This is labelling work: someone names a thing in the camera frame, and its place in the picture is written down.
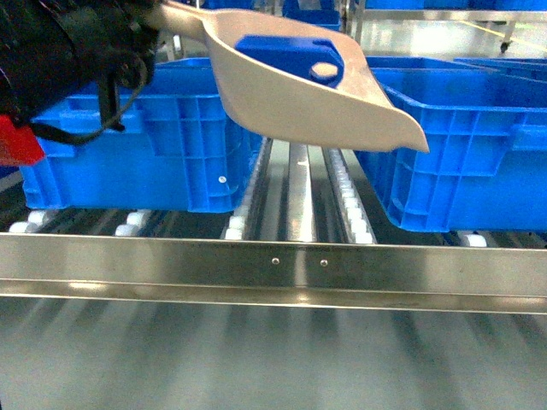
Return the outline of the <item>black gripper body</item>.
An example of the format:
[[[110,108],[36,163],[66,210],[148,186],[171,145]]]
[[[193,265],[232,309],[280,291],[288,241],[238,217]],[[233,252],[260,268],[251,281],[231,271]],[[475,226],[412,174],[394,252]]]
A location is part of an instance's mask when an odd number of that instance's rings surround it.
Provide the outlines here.
[[[55,21],[67,36],[79,90],[97,84],[103,129],[123,131],[118,88],[138,93],[150,82],[158,31],[143,26],[128,9],[133,1],[61,1]]]

